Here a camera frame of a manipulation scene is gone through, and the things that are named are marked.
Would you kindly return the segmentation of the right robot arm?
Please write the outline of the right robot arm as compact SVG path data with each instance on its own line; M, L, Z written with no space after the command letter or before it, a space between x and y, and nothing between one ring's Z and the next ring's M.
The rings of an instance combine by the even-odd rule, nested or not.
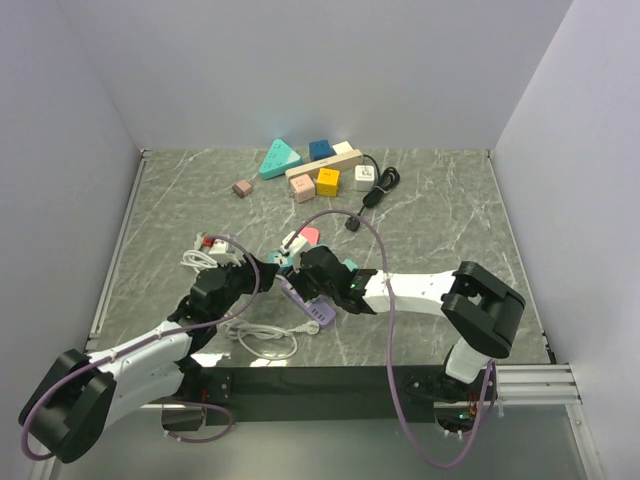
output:
M303 300L329 297L353 315L400 311L447 318L460 339L438 378L452 399L473 388L489 361L510 355L526 306L521 294L471 261L437 274L351 270L329 248L316 246L285 270L285 278Z

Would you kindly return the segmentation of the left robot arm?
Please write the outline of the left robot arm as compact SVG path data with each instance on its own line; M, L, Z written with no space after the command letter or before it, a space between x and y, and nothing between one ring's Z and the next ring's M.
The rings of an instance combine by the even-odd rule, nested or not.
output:
M179 402L193 399L200 369L192 354L231 318L241 296L270 290L278 270L251 254L237 265L205 269L154 329L90 355L76 349L61 354L19 415L23 453L36 461L55 457L70 463L139 407L171 396Z

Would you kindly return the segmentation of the purple power strip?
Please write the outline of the purple power strip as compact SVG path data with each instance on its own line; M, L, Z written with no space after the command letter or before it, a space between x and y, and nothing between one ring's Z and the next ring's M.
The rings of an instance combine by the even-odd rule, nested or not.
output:
M328 328L334 322L336 312L323 297L317 297L312 301L304 301L287 281L281 283L281 289L307 317L318 324L321 330Z

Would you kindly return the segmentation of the teal small charger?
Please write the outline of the teal small charger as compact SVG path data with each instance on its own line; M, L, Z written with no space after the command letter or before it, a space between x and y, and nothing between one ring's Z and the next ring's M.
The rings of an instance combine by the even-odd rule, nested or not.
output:
M347 267L349 271L354 271L358 269L358 265L351 259L345 258L342 261L342 264Z

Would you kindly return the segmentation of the teal power strip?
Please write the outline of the teal power strip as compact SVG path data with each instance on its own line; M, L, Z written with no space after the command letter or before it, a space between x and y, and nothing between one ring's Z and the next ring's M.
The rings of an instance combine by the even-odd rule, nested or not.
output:
M277 265L280 270L289 268L292 265L291 257L281 253L279 250L270 252L267 260L269 263Z

